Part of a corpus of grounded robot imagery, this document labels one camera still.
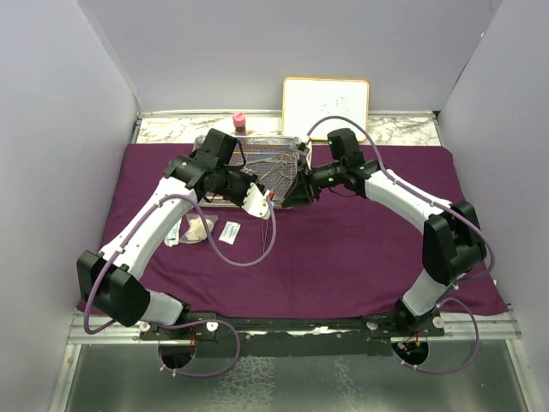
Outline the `white blue label packet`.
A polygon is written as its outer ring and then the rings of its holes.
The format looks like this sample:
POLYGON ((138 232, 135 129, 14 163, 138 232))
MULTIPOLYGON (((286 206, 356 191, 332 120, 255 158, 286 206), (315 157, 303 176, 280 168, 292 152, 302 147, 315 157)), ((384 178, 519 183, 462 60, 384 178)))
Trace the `white blue label packet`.
POLYGON ((241 224, 234 221, 227 221, 223 230, 221 231, 219 241, 226 243, 228 245, 233 245, 236 238, 238 237, 238 232, 241 228, 241 224))

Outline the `metal mesh tray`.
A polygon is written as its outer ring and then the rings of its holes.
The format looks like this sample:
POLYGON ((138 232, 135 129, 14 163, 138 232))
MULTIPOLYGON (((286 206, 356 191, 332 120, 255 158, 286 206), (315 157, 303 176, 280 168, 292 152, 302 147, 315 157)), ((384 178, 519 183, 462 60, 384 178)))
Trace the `metal mesh tray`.
POLYGON ((240 143, 228 161, 237 172, 256 176, 256 185, 283 196, 296 174, 298 153, 292 149, 289 137, 234 136, 240 143))

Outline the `steel tweezers front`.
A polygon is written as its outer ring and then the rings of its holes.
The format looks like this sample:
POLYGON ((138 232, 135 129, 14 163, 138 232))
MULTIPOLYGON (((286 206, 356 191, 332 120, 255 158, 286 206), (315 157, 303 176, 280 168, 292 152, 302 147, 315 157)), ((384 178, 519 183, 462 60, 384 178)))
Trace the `steel tweezers front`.
POLYGON ((269 221, 262 221, 262 255, 268 248, 269 221))

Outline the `white gauze bag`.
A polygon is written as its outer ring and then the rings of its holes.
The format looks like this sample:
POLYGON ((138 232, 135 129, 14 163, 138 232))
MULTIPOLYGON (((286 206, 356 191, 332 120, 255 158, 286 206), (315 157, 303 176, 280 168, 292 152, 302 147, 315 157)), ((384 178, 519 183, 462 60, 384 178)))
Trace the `white gauze bag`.
POLYGON ((208 238, 207 231, 213 232, 215 223, 218 221, 217 215, 205 215, 205 222, 202 222, 199 214, 189 214, 186 216, 187 229, 179 238, 179 242, 186 245, 200 243, 208 238))

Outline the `purple cloth wrap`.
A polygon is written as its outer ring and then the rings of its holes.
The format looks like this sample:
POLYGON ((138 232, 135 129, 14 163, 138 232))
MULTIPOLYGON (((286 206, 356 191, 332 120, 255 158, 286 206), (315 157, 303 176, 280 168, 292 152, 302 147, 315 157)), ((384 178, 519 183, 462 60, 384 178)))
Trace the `purple cloth wrap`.
MULTIPOLYGON (((102 244, 136 215, 169 161, 187 155, 192 144, 133 144, 124 153, 102 244)), ((432 146, 382 146, 389 169, 432 195, 464 199, 452 154, 432 146)), ((241 224, 224 255, 249 262, 262 254, 262 221, 239 208, 210 208, 218 215, 218 242, 227 221, 241 224)), ((170 294, 195 312, 241 318, 351 318, 392 312, 420 271, 422 236, 389 209, 360 197, 323 191, 319 202, 277 209, 274 249, 261 263, 239 268, 224 262, 207 241, 162 245, 141 278, 145 288, 170 294)), ((451 296, 476 315, 508 311, 493 281, 462 282, 451 296)))

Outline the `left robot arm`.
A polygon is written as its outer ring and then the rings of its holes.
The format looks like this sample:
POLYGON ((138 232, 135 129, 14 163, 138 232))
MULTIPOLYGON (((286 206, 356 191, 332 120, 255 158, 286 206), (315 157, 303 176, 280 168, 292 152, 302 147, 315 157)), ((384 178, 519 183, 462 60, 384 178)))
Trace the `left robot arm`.
POLYGON ((270 217, 268 194, 258 177, 230 162, 234 151, 242 148, 236 137, 210 130, 198 149, 169 163, 151 197, 120 234, 100 251, 79 256, 76 268, 86 314, 97 309, 124 326, 139 321, 160 324, 173 339, 187 333, 185 303, 146 289, 140 279, 175 224, 208 193, 249 215, 270 217))

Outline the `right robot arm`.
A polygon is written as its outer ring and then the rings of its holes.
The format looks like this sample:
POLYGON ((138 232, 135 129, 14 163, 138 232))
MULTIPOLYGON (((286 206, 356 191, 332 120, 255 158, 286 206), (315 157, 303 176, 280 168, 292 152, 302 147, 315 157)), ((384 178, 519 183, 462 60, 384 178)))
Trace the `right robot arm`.
POLYGON ((319 167, 298 163, 296 177, 281 205, 288 209, 319 200, 324 189, 343 185, 411 223, 422 235, 423 269, 395 303, 392 322, 405 336, 421 331, 444 294, 486 258, 474 206, 449 203, 400 179, 380 160, 367 161, 349 128, 328 134, 333 162, 319 167))

